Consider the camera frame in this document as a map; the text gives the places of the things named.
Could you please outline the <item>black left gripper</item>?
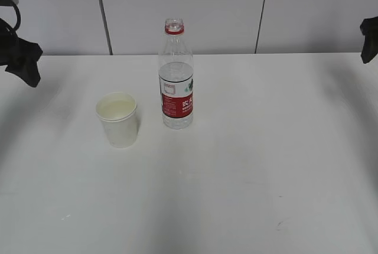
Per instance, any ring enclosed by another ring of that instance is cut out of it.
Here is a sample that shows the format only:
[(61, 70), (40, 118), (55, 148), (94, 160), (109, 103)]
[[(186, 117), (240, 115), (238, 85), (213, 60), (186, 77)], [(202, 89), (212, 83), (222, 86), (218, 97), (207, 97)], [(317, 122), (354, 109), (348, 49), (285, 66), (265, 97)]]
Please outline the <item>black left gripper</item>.
[(16, 75), (30, 87), (37, 87), (41, 80), (37, 62), (43, 51), (37, 43), (17, 36), (16, 31), (1, 19), (1, 66)]

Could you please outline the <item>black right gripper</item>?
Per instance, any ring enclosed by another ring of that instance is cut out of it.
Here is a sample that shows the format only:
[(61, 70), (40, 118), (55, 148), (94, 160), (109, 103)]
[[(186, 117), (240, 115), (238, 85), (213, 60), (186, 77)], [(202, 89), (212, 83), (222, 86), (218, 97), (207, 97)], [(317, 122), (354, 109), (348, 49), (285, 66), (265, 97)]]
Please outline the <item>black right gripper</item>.
[(364, 36), (361, 59), (364, 64), (371, 62), (378, 53), (378, 17), (366, 18), (360, 25), (360, 31)]

